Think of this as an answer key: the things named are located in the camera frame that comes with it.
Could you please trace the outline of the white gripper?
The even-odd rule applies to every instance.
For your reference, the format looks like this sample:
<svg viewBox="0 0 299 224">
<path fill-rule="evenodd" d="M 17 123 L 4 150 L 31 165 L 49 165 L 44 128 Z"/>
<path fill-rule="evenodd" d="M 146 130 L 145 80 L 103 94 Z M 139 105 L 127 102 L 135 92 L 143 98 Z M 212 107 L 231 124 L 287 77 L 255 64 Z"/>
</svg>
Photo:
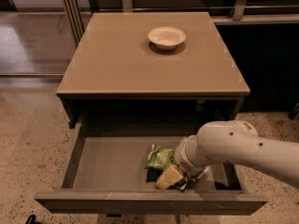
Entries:
<svg viewBox="0 0 299 224">
<path fill-rule="evenodd" d="M 175 150 L 175 163 L 187 174 L 203 171 L 209 161 L 197 145 L 195 135 L 184 137 Z M 158 189 L 168 189 L 179 182 L 184 174 L 175 164 L 167 166 L 156 181 Z"/>
</svg>

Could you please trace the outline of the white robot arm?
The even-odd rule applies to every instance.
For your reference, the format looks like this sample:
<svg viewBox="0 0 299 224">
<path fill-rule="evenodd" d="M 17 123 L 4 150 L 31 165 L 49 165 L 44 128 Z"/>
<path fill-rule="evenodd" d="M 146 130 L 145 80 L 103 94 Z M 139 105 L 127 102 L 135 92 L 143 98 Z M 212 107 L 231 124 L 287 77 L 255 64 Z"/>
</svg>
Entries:
<svg viewBox="0 0 299 224">
<path fill-rule="evenodd" d="M 168 189 L 186 177 L 199 177 L 216 163 L 247 166 L 299 187 L 299 144 L 262 138 L 244 120 L 211 121 L 183 138 L 156 187 Z"/>
</svg>

